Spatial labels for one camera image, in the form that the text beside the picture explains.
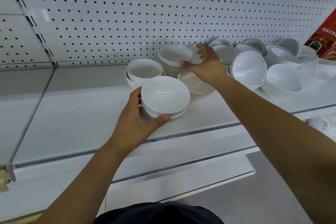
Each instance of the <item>white plastic bag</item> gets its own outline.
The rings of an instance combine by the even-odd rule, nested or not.
[[[336,114],[311,118],[308,120],[308,123],[336,142]]]

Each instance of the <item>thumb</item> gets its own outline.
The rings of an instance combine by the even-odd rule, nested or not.
[[[154,133],[155,130],[166,124],[169,120],[170,116],[168,114],[162,114],[147,123],[146,126],[148,128],[148,136],[150,136],[152,133]]]
[[[179,64],[180,64],[183,68],[185,68],[185,69],[187,69],[187,70],[189,70],[189,71],[191,71],[191,72],[194,71],[194,68],[195,68],[195,66],[196,66],[195,64],[191,64],[189,61],[185,61],[185,60],[180,60]]]

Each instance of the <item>person's left arm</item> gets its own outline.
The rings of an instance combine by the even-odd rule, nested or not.
[[[163,114],[149,123],[140,120],[141,88],[130,95],[111,138],[91,158],[65,191],[35,224],[92,224],[112,179],[126,156],[170,120]]]

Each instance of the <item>fingernail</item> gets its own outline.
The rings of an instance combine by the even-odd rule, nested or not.
[[[169,115],[165,115],[163,116],[162,118],[165,122],[169,121],[170,120],[170,116]]]

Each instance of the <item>hand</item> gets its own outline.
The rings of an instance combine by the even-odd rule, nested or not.
[[[145,123],[140,120],[139,104],[141,104],[141,87],[133,91],[127,105],[121,112],[114,132],[108,141],[114,148],[125,155],[138,147],[155,130],[163,126],[170,120],[168,114],[162,114],[159,117]]]
[[[181,60],[180,65],[196,74],[202,81],[214,86],[220,78],[227,76],[221,61],[216,52],[208,45],[198,44],[196,47],[199,48],[197,53],[202,54],[201,64],[191,64],[188,61]]]

